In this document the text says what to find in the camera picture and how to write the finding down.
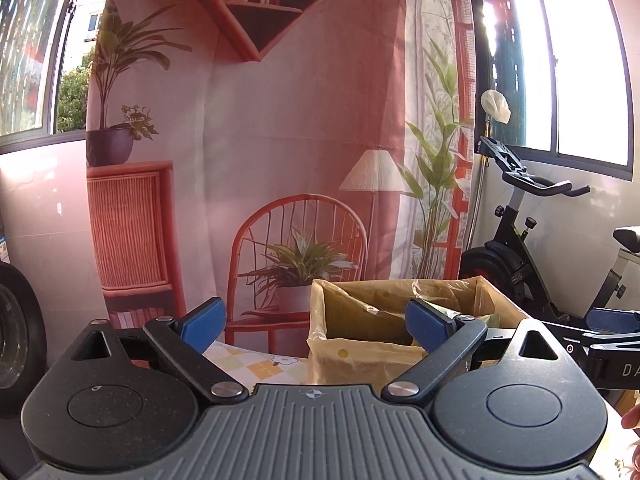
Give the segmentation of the person's right hand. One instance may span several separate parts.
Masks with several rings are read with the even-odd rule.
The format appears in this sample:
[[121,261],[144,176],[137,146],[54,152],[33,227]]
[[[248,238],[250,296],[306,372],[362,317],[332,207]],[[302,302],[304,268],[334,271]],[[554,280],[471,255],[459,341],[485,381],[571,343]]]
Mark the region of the person's right hand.
[[640,428],[640,403],[631,408],[620,420],[624,429],[638,430]]

